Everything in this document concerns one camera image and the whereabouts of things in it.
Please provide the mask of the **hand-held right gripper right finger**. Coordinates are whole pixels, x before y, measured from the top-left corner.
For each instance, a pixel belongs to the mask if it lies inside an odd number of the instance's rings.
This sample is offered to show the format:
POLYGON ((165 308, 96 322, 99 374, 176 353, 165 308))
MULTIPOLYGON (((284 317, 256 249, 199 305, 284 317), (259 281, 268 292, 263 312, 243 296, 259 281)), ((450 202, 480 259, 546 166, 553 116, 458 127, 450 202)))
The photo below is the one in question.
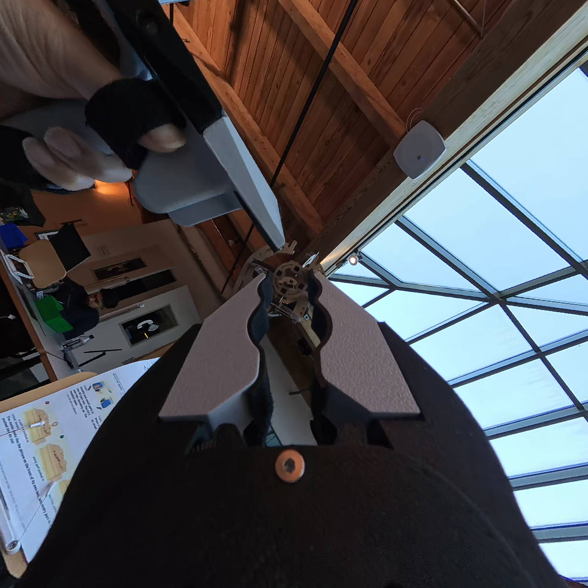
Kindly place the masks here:
POLYGON ((376 422, 420 418, 420 408, 376 319, 324 275, 309 272, 313 352, 311 431, 335 442, 347 424, 368 432, 376 422))

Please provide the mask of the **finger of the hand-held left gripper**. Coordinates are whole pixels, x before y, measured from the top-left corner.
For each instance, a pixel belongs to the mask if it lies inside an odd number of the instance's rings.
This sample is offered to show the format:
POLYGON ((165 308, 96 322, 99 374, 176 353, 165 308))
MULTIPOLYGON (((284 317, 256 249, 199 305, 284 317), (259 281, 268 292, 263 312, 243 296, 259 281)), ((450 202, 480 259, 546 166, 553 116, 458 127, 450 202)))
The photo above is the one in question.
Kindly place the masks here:
POLYGON ((232 121, 222 115, 204 130, 203 138, 228 174, 254 226, 270 248, 279 251, 285 236, 276 196, 232 121))

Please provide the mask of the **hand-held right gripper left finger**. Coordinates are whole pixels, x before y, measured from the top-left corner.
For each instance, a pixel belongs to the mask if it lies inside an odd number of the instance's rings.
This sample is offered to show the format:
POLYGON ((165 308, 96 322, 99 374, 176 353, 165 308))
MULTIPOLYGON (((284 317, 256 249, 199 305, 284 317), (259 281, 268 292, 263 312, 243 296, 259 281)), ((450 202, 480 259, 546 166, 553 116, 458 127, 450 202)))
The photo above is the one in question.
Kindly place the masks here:
POLYGON ((273 287, 258 275, 208 316, 171 387, 159 418, 197 422, 205 437, 234 425, 248 445, 264 445, 273 414, 262 339, 273 287))

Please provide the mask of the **small wooden model assembly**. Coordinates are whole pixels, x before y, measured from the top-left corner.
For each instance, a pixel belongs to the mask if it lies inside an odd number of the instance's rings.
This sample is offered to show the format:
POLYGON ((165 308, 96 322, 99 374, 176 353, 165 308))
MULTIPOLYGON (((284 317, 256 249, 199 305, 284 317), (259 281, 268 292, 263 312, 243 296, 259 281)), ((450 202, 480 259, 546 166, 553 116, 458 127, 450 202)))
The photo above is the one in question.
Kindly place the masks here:
POLYGON ((294 260, 285 261, 276 268, 267 261, 276 255, 295 253, 296 241, 286 243, 277 252, 270 246, 263 246, 251 254, 240 271, 232 293, 236 294, 259 275, 268 275, 271 279, 273 294, 268 304, 268 316, 275 318, 284 316, 294 324, 312 318, 312 305, 307 294, 307 279, 310 271, 325 274, 320 262, 312 255, 307 261, 299 263, 294 260))

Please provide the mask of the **person's left hand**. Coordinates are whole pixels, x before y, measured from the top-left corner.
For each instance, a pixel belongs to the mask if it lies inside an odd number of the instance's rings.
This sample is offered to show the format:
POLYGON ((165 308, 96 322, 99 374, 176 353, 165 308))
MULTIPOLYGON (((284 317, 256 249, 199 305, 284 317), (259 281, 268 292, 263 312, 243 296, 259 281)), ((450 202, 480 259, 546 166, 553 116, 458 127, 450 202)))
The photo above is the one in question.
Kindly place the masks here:
POLYGON ((50 183, 72 191, 89 189, 98 180, 118 183, 130 180, 133 172, 114 153, 105 153, 75 132, 49 128, 42 140, 25 138, 25 157, 50 183))

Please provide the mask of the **white door with window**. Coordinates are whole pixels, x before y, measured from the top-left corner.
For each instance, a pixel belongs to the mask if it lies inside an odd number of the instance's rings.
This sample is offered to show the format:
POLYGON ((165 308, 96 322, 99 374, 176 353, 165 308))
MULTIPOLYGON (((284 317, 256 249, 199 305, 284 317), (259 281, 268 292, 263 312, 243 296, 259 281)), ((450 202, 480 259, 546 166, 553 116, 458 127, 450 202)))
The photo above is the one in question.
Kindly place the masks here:
POLYGON ((103 373, 170 345, 199 322, 189 288, 182 286, 111 314, 72 356, 83 371, 103 373))

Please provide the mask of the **laminated instruction sheet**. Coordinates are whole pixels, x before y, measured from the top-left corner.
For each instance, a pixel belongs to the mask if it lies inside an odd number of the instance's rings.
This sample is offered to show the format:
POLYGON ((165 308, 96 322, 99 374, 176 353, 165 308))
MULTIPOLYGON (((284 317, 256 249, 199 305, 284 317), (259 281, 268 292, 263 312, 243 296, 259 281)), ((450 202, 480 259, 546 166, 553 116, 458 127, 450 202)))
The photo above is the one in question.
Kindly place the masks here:
POLYGON ((97 374, 1 413, 1 541, 29 564, 84 452, 123 395, 158 358, 97 374))

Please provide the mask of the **black board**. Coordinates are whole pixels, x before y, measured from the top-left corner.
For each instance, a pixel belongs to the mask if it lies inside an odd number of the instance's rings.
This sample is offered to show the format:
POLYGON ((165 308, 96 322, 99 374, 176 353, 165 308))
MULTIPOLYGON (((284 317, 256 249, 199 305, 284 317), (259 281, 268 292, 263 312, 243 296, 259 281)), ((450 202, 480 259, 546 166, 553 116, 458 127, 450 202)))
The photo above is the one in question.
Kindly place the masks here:
POLYGON ((59 231, 49 237, 49 241, 66 273, 91 257, 89 249, 73 223, 63 224, 59 231))

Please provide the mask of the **wooden display board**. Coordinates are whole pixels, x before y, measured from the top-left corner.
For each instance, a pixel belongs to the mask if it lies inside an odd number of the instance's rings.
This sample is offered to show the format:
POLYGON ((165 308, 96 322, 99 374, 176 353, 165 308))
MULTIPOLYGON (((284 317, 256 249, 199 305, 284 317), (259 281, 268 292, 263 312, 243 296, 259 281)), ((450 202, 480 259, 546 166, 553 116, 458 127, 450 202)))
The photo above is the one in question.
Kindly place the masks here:
MULTIPOLYGON (((16 395, 12 398, 5 399, 1 401, 1 413, 13 410, 18 408, 24 404, 30 403, 32 401, 37 401, 39 399, 48 396, 48 394, 52 394, 58 392, 63 389, 67 389, 73 387, 84 380, 90 379, 95 377, 97 374, 91 371, 80 371, 76 372, 70 376, 65 378, 56 380, 54 382, 50 382, 46 385, 42 385, 35 389, 29 390, 27 392, 21 393, 16 395)), ((4 543, 1 542, 1 556, 4 560, 5 567, 7 569, 7 573, 14 579, 18 580, 26 571, 28 563, 26 561, 25 556, 21 549, 18 549, 16 554, 9 555, 8 552, 4 549, 4 543)))

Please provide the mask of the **glass skylight window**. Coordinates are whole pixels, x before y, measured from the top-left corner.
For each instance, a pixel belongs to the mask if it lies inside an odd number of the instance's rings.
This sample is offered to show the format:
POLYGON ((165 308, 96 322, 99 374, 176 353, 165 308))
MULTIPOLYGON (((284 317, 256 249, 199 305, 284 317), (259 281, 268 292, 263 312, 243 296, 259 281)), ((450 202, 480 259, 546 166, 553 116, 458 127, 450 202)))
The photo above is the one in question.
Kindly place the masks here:
POLYGON ((587 585, 587 62, 330 280, 453 387, 543 553, 587 585))

